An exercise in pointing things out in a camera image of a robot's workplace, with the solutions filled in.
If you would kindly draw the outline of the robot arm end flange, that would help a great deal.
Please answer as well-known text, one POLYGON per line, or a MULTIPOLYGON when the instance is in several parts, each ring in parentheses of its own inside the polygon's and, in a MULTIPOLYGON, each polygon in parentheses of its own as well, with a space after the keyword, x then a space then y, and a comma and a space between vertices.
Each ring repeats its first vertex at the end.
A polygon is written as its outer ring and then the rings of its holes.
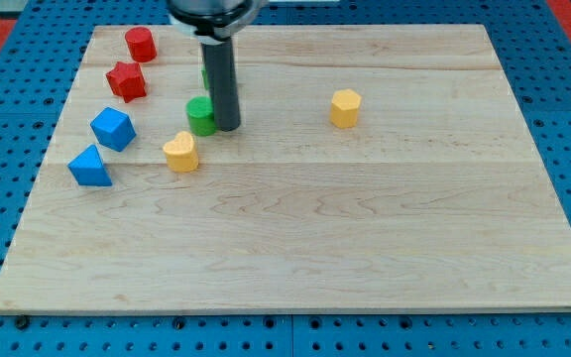
POLYGON ((250 25, 268 0, 168 0, 170 22, 203 43, 221 43, 250 25))

